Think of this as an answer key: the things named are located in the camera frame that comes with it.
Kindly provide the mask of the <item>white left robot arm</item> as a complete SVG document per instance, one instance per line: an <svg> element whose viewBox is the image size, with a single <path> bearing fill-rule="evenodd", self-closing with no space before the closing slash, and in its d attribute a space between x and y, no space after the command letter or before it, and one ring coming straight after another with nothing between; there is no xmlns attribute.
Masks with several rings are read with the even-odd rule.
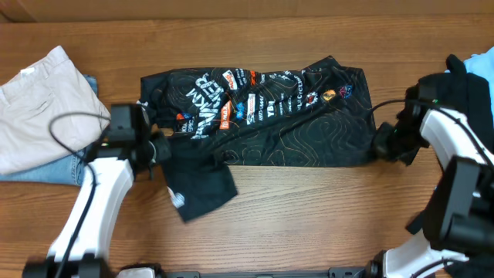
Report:
<svg viewBox="0 0 494 278"><path fill-rule="evenodd" d="M91 144L85 178L63 230L43 261L28 261L23 278L112 277L110 241L125 195L136 175L171 156L160 131L153 131L148 107L114 104L108 126Z"/></svg>

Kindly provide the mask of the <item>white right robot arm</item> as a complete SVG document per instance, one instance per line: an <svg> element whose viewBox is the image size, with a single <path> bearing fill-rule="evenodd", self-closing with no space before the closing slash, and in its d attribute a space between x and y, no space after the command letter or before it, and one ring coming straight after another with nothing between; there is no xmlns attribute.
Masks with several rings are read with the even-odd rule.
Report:
<svg viewBox="0 0 494 278"><path fill-rule="evenodd" d="M425 209L408 225L418 231L403 245L376 255L364 277L428 277L493 251L492 154L466 115L439 102L435 88L410 87L402 103L398 122L379 127L372 143L376 155L410 164L420 148L431 147L442 177Z"/></svg>

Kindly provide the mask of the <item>black printed cycling jersey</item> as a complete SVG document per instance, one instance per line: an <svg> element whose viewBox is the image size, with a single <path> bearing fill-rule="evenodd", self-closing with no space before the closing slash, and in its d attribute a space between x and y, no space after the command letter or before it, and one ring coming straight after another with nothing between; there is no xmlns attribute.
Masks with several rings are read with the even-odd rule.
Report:
<svg viewBox="0 0 494 278"><path fill-rule="evenodd" d="M140 104L169 128L162 170L185 222L236 196L233 165L342 168L373 161L364 71L326 57L300 70L185 68L144 76Z"/></svg>

